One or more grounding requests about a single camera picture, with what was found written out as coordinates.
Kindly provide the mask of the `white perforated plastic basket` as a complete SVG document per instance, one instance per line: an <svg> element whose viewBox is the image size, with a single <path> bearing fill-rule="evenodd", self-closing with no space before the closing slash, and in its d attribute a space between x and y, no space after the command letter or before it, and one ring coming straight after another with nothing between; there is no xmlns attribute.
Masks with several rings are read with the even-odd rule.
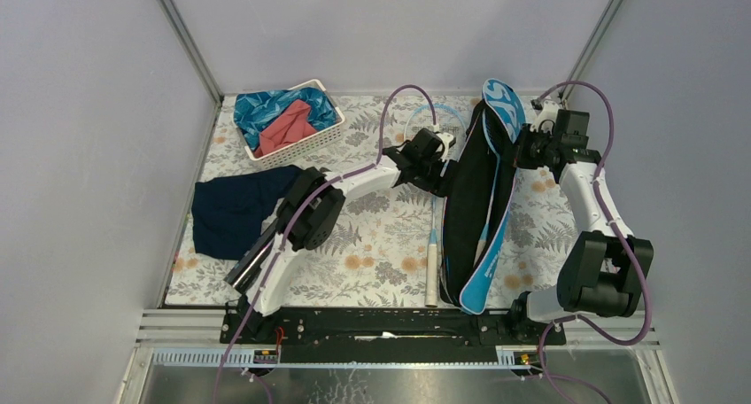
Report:
<svg viewBox="0 0 751 404"><path fill-rule="evenodd" d="M285 165L289 162L292 162L295 159L298 159L302 156L306 156L307 154L311 152L319 150L322 147L325 147L329 144L333 144L336 140L342 137L344 125L345 125L345 116L342 110L338 107L337 103L333 101L333 98L329 94L327 88L323 85L323 83L320 80L311 79L306 82L302 82L298 85L292 86L288 89L276 89L276 90L294 90L294 89L301 89L304 87L313 87L324 92L325 96L329 99L329 101L334 106L335 112L337 114L337 123L333 127L326 128L323 131L315 133L312 136L309 136L307 138L304 138L295 144L291 144L287 147L284 147L278 151L274 151L263 157L255 157L253 155L253 151L251 150L251 148L249 147L249 145L246 143L244 139L243 132L239 129L239 127L236 126L234 122L236 131L243 142L244 151L246 155L249 157L250 161L257 164L258 167L261 167L263 169L269 169L271 167L278 167L280 165Z"/></svg>

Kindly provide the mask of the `teal leaf-patterned cloth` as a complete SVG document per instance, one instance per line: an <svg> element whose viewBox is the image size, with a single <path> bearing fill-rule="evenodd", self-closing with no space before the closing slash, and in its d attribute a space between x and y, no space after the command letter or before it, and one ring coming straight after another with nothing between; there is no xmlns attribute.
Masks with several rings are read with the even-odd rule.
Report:
<svg viewBox="0 0 751 404"><path fill-rule="evenodd" d="M323 91L313 87L262 91L237 97L234 122L243 132L244 139L253 152L258 148L260 132L298 99L312 107L308 119L316 133L337 123L333 104Z"/></svg>

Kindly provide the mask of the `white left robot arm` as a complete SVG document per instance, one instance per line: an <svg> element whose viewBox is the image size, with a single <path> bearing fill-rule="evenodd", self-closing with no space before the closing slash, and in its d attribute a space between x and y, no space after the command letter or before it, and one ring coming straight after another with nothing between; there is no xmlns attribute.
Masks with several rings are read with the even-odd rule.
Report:
<svg viewBox="0 0 751 404"><path fill-rule="evenodd" d="M455 143L450 133L422 128L403 144L383 148L374 162L349 172L304 170L271 224L225 277L249 303L240 326L243 334L255 343L272 337L272 315L284 305L302 253L330 238L348 201L405 183L443 197L455 167L449 158Z"/></svg>

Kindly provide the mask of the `salmon pink towel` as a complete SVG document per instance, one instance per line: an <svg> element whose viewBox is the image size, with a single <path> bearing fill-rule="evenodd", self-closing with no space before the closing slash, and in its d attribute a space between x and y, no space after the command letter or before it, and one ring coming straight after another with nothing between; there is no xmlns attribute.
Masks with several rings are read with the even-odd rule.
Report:
<svg viewBox="0 0 751 404"><path fill-rule="evenodd" d="M269 126L259 134L255 157L263 157L316 133L309 122L312 107L303 100L293 101Z"/></svg>

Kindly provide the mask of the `navy blue cloth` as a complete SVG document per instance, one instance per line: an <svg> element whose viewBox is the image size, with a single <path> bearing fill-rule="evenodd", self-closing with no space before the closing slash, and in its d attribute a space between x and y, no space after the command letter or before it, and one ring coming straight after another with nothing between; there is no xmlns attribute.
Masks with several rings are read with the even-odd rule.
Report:
<svg viewBox="0 0 751 404"><path fill-rule="evenodd" d="M290 165L196 183L191 205L195 251L218 260L240 260L301 173L300 167Z"/></svg>

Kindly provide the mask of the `floral patterned table mat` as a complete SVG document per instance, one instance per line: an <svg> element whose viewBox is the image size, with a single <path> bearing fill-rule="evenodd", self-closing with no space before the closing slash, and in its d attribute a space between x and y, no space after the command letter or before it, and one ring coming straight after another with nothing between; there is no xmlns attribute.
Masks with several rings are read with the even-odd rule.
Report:
<svg viewBox="0 0 751 404"><path fill-rule="evenodd" d="M298 158L302 168L347 172L373 160L379 144L401 143L431 123L418 95L339 96L342 136ZM440 209L412 185L379 191L344 205L332 236L309 252L286 292L289 306L420 307L426 293L429 234ZM569 202L545 169L517 175L489 307L507 307L523 291L552 286L578 236ZM200 254L183 234L166 288L168 306L221 306L236 298L224 277L232 262Z"/></svg>

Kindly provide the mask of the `blue racket cover bag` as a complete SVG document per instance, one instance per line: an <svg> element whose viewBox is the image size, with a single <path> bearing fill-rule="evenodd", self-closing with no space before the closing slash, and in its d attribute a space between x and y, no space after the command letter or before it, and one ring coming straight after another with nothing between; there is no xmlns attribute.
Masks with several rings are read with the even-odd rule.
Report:
<svg viewBox="0 0 751 404"><path fill-rule="evenodd" d="M515 141L526 121L522 100L503 81L486 80L481 95L466 143L453 163L455 183L444 203L439 269L441 298L471 315L480 315L487 306L515 189ZM489 150L500 155L499 175L483 258L474 268L492 187Z"/></svg>

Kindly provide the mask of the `black shuttlecock tube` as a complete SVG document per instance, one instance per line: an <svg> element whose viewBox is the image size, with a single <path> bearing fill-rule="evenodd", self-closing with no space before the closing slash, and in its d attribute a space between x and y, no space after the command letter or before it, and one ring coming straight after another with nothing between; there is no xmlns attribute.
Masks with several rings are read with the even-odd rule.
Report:
<svg viewBox="0 0 751 404"><path fill-rule="evenodd" d="M271 253L277 234L277 224L278 220L274 219L253 247L225 275L224 282L238 293L246 293L258 277L262 264Z"/></svg>

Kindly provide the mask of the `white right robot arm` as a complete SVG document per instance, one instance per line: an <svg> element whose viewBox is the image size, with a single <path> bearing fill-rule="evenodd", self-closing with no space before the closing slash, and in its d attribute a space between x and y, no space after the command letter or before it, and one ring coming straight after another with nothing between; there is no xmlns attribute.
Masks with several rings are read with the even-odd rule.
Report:
<svg viewBox="0 0 751 404"><path fill-rule="evenodd" d="M588 123L588 113L552 105L523 127L516 142L516 166L553 174L578 230L556 284L522 295L523 310L507 321L509 335L522 344L542 333L543 322L570 314L632 316L642 296L636 270L646 274L654 257L651 242L634 237L615 208L600 153L588 146Z"/></svg>

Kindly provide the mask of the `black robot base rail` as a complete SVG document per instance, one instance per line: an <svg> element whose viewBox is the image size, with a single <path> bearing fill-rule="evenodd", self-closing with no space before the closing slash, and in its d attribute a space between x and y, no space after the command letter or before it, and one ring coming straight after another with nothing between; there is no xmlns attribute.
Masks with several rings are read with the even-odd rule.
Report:
<svg viewBox="0 0 751 404"><path fill-rule="evenodd" d="M499 361L510 347L534 354L540 343L563 346L562 329L523 317L521 311L458 309L282 307L272 315L241 300L227 304L219 341L270 345L283 363L428 363Z"/></svg>

